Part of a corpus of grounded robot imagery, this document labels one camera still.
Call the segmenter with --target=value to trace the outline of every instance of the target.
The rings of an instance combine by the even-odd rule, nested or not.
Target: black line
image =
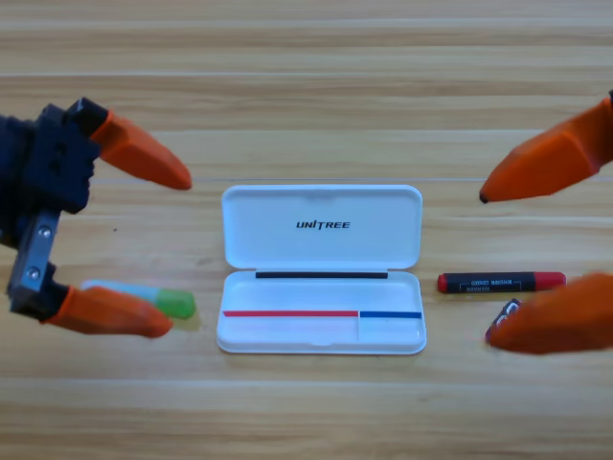
[[[386,272],[344,271],[257,271],[256,278],[371,278],[384,280]]]

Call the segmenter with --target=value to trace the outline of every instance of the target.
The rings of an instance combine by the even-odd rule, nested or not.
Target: green cap
[[[185,290],[160,289],[155,306],[170,318],[188,319],[195,313],[193,294]]]

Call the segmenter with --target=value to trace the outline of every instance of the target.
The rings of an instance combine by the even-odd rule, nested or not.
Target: blue line
[[[360,318],[421,319],[421,313],[419,311],[361,311]]]

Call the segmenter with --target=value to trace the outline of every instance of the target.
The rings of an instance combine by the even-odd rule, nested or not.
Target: red crayon
[[[529,292],[566,284],[557,271],[517,271],[494,273],[444,273],[438,288],[446,294],[473,292]]]

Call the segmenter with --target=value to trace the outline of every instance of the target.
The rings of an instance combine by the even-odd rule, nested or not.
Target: green marker
[[[105,280],[89,280],[80,288],[85,290],[93,287],[107,288],[140,297],[155,305],[159,311],[170,318],[188,319],[195,313],[193,294],[185,290],[161,289]]]

